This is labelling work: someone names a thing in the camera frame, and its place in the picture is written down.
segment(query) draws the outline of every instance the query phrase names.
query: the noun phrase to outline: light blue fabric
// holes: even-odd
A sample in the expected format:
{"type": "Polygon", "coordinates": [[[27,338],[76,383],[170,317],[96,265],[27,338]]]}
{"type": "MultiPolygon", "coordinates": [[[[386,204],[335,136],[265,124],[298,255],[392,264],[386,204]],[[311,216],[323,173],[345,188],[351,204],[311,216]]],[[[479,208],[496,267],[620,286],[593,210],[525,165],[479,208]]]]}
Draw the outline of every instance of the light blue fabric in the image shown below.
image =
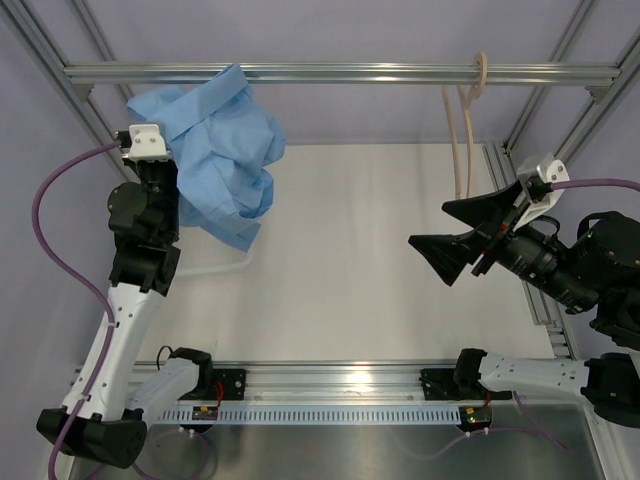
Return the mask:
{"type": "Polygon", "coordinates": [[[264,166],[284,155],[276,119],[253,103],[239,65],[184,92],[165,87],[129,100],[138,121],[158,123],[178,166],[180,224],[247,251],[273,203],[264,166]]]}

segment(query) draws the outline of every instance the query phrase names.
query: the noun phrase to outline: cable tray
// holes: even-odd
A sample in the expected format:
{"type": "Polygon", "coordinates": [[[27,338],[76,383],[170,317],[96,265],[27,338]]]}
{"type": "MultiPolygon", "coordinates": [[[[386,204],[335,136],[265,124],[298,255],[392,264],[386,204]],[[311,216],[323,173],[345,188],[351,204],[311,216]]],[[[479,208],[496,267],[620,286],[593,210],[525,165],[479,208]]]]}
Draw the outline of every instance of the cable tray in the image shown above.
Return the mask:
{"type": "Polygon", "coordinates": [[[175,405],[159,425],[459,425],[458,407],[423,406],[250,406],[223,405],[218,418],[201,417],[202,407],[175,405]]]}

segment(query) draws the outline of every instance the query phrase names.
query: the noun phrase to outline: lavender wall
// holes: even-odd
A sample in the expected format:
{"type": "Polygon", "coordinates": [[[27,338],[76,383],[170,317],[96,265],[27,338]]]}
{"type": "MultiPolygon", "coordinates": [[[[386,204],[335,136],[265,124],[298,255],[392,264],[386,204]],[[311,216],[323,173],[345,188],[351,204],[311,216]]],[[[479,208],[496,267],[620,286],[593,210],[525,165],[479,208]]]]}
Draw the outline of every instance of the lavender wall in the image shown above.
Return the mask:
{"type": "MultiPolygon", "coordinates": [[[[59,405],[101,312],[39,249],[31,201],[50,171],[95,145],[4,22],[0,45],[0,464],[3,478],[33,479],[47,448],[38,414],[59,405]]],[[[113,256],[105,202],[116,182],[95,159],[54,184],[42,209],[52,247],[104,288],[113,256]]]]}

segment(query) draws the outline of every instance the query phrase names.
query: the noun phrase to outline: horizontal aluminum bar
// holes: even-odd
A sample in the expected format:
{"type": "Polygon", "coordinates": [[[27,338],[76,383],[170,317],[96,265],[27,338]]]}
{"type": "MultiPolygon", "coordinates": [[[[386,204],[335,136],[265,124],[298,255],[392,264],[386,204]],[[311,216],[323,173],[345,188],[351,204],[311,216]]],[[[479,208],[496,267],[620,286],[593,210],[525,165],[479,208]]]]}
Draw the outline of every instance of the horizontal aluminum bar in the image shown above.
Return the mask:
{"type": "MultiPolygon", "coordinates": [[[[226,63],[74,63],[64,69],[72,83],[197,84],[204,83],[226,63]]],[[[266,84],[474,84],[475,64],[404,63],[256,63],[241,65],[251,83],[266,84]]],[[[539,63],[489,65],[492,85],[609,86],[620,74],[601,63],[539,63]]]]}

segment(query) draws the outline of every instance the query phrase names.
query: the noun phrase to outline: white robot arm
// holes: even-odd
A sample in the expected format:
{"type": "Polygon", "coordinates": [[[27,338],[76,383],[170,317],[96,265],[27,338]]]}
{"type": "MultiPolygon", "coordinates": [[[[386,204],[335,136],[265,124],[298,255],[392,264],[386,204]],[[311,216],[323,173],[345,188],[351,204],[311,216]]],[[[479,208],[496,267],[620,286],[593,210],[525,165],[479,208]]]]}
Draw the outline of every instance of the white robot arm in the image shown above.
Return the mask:
{"type": "MultiPolygon", "coordinates": [[[[450,286],[467,264],[479,276],[498,263],[566,306],[569,314],[597,307],[591,327],[629,354],[536,361],[465,349],[453,380],[472,398],[483,398],[486,390],[540,392],[590,403],[599,416],[640,428],[640,223],[618,212],[594,213],[580,222],[577,242],[567,247],[557,231],[548,235],[530,223],[544,220],[559,229],[557,220],[542,215],[570,186],[554,185],[569,180],[564,164],[552,155],[532,157],[518,169],[518,180],[499,192],[442,206],[472,231],[414,235],[409,243],[450,286]]],[[[621,183],[598,184],[629,186],[621,183]]]]}
{"type": "Polygon", "coordinates": [[[140,345],[169,291],[180,256],[173,246],[178,240],[179,192],[177,168],[158,125],[132,125],[118,137],[122,158],[140,183],[118,186],[108,201],[116,244],[108,292],[114,320],[105,313],[71,391],[61,407],[42,411],[37,429],[55,443],[69,421],[62,452],[127,468],[142,450],[148,428],[167,407],[190,392],[216,391],[211,356],[183,348],[135,392],[128,391],[140,345]],[[84,402],[73,418],[70,412],[80,400],[84,402]]]}

